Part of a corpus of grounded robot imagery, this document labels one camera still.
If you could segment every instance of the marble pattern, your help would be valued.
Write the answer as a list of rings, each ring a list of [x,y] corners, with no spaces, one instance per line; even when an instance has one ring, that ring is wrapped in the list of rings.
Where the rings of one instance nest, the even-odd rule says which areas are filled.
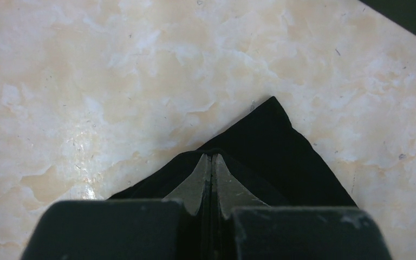
[[[416,259],[416,37],[355,0],[0,0],[0,259],[275,95]]]

